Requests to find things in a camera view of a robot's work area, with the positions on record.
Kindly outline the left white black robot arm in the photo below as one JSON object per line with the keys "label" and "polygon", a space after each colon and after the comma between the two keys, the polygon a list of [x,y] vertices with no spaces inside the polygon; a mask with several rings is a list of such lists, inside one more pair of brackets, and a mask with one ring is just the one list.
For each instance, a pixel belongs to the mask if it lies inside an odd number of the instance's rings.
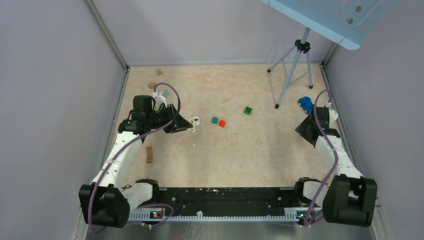
{"label": "left white black robot arm", "polygon": [[160,202],[155,181],[142,180],[128,190],[121,188],[136,151],[148,135],[159,131],[174,134],[196,126],[180,115],[179,108],[157,95],[133,98],[133,108],[119,124],[107,160],[91,183],[83,184],[78,191],[83,217],[90,227],[123,228],[132,210],[143,203],[154,207]]}

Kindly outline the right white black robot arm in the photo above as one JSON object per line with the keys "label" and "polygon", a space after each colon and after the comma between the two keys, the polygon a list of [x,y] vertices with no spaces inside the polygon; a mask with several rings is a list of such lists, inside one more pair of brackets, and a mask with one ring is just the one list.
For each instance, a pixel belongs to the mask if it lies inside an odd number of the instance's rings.
{"label": "right white black robot arm", "polygon": [[295,129],[323,157],[329,172],[323,180],[303,177],[298,180],[293,200],[308,206],[304,224],[312,225],[318,216],[328,223],[369,227],[373,221],[378,184],[354,166],[339,132],[330,128],[338,117],[328,107],[313,107],[309,116]]}

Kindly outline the beige rounded block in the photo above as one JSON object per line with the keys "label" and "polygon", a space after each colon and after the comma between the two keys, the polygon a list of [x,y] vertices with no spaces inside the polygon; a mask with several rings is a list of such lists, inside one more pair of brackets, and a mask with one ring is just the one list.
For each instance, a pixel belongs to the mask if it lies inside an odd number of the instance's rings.
{"label": "beige rounded block", "polygon": [[196,121],[194,119],[191,119],[189,122],[191,124],[191,128],[189,128],[188,131],[191,133],[195,133],[197,128]]}

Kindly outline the white earbud charging case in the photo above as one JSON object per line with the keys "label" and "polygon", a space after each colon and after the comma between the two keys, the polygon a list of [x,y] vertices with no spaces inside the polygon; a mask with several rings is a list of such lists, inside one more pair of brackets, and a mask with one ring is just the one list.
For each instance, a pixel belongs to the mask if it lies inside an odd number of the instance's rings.
{"label": "white earbud charging case", "polygon": [[200,125],[200,118],[198,116],[193,116],[192,119],[195,121],[196,126]]}

